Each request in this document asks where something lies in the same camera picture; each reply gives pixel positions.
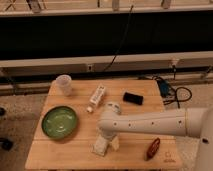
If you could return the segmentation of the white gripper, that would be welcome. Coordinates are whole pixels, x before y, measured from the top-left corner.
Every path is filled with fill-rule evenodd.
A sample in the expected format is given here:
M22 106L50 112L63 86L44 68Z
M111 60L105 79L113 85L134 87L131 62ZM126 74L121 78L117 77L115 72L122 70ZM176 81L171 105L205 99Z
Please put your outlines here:
M104 137L107 140L112 140L116 134L114 132L110 132L110 131L101 131L100 132L101 136ZM110 142L111 147L117 151L120 147L119 145L119 138L115 137L111 142Z

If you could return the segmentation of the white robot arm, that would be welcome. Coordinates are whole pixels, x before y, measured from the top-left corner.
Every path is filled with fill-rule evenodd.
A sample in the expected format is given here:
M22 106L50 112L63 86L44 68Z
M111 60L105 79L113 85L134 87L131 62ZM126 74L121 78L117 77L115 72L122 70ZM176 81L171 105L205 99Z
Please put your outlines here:
M109 102L98 127L106 138L120 132L198 138L194 171L213 171L213 107L121 115L120 106Z

